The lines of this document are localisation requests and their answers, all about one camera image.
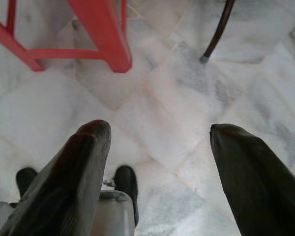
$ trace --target red chair leg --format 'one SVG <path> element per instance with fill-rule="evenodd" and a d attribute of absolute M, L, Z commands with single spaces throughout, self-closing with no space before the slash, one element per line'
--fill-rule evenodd
<path fill-rule="evenodd" d="M 0 44 L 5 46 L 10 52 L 27 64 L 33 71 L 43 71 L 44 68 L 27 53 L 26 49 L 23 48 L 10 34 L 9 31 L 0 23 Z"/>
<path fill-rule="evenodd" d="M 111 69 L 127 72 L 132 65 L 131 53 L 114 1 L 69 0 L 69 3 Z"/>

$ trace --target black shoe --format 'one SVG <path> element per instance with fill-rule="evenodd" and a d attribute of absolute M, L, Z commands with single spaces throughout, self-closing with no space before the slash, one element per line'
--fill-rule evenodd
<path fill-rule="evenodd" d="M 16 183 L 18 185 L 21 198 L 29 188 L 36 175 L 37 172 L 30 167 L 26 167 L 17 172 Z"/>
<path fill-rule="evenodd" d="M 134 170 L 130 166 L 120 166 L 115 173 L 114 181 L 116 184 L 115 190 L 122 191 L 129 195 L 132 199 L 134 210 L 134 223 L 137 226 L 139 222 L 137 197 L 138 185 Z"/>

